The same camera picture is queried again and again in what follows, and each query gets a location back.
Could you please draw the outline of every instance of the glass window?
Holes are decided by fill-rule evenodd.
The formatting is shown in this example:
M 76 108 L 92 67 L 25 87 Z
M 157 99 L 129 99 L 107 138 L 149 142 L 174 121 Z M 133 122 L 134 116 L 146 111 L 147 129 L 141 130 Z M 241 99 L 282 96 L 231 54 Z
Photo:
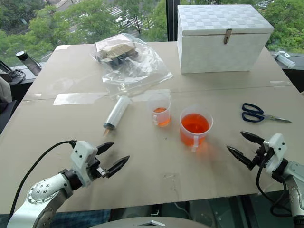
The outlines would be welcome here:
M 0 58 L 10 67 L 22 65 L 22 50 L 45 62 L 58 45 L 122 32 L 167 41 L 165 0 L 0 0 L 0 8 Z
M 251 4 L 275 28 L 266 47 L 304 53 L 303 0 L 180 0 L 180 4 Z

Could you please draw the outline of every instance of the syringe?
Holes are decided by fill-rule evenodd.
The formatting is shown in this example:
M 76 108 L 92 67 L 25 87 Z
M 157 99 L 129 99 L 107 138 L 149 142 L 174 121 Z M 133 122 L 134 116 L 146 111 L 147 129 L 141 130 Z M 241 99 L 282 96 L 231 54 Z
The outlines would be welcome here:
M 116 105 L 114 106 L 106 122 L 104 123 L 104 128 L 105 128 L 104 135 L 107 135 L 109 131 L 117 128 L 117 125 L 120 119 L 122 118 L 126 108 L 128 107 L 129 103 L 131 103 L 131 100 L 127 96 L 121 96 L 118 99 Z

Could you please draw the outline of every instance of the plastic bag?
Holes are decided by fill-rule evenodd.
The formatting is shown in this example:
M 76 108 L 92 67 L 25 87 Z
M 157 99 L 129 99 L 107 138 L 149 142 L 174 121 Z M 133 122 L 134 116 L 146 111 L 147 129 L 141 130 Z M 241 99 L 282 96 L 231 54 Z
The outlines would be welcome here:
M 92 57 L 103 65 L 110 96 L 134 96 L 173 75 L 159 55 L 142 40 L 126 33 L 95 43 Z

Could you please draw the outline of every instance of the water bottle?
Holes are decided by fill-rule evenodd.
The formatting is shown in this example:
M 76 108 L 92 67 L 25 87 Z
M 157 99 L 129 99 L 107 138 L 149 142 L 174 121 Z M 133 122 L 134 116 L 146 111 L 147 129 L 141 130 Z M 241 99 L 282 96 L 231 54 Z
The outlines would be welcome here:
M 41 71 L 41 65 L 31 58 L 25 51 L 20 51 L 16 54 L 16 57 L 35 75 L 38 76 Z

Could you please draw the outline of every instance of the plastic measuring cup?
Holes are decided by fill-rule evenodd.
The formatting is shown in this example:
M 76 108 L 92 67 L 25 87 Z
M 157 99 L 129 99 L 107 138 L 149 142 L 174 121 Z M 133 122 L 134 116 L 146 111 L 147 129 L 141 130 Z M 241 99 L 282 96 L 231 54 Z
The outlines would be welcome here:
M 195 152 L 212 128 L 212 115 L 203 107 L 193 105 L 180 114 L 180 139 Z
M 153 123 L 159 127 L 165 127 L 170 123 L 170 98 L 165 95 L 157 94 L 150 97 L 147 106 L 152 114 Z

